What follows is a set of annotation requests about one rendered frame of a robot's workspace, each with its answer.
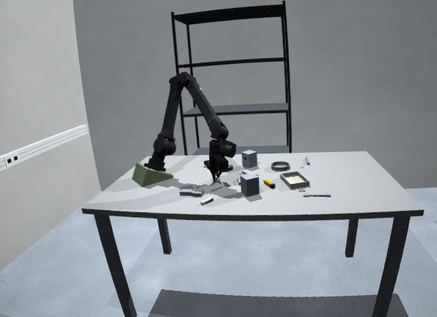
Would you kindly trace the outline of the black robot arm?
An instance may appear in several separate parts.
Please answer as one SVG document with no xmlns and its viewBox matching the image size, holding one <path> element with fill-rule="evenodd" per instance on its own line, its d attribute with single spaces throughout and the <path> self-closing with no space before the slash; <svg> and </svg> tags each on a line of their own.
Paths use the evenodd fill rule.
<svg viewBox="0 0 437 317">
<path fill-rule="evenodd" d="M 164 168 L 165 162 L 163 161 L 165 156 L 173 155 L 176 150 L 175 138 L 173 138 L 174 126 L 180 96 L 183 87 L 185 87 L 204 116 L 207 125 L 209 126 L 209 130 L 211 131 L 211 137 L 217 139 L 212 139 L 212 141 L 209 142 L 209 152 L 211 154 L 216 154 L 209 154 L 209 164 L 211 166 L 217 166 L 219 172 L 225 172 L 228 168 L 228 160 L 225 156 L 233 158 L 236 152 L 236 144 L 226 140 L 229 133 L 228 129 L 214 112 L 214 109 L 211 107 L 205 95 L 202 93 L 196 79 L 192 75 L 187 72 L 181 72 L 177 76 L 171 78 L 169 83 L 170 93 L 161 134 L 158 134 L 157 139 L 153 143 L 155 151 L 152 158 L 150 158 L 148 163 L 145 163 L 144 166 L 155 171 L 166 171 L 166 168 Z"/>
</svg>

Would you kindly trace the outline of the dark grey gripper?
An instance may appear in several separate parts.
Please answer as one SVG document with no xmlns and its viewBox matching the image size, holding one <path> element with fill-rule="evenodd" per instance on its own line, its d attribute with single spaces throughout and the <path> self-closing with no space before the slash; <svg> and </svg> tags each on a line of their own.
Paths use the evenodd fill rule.
<svg viewBox="0 0 437 317">
<path fill-rule="evenodd" d="M 219 178 L 220 175 L 222 174 L 221 172 L 219 172 L 217 166 L 211 166 L 209 164 L 209 160 L 208 161 L 204 161 L 204 165 L 206 165 L 206 167 L 211 171 L 212 177 L 215 180 L 216 176 Z"/>
</svg>

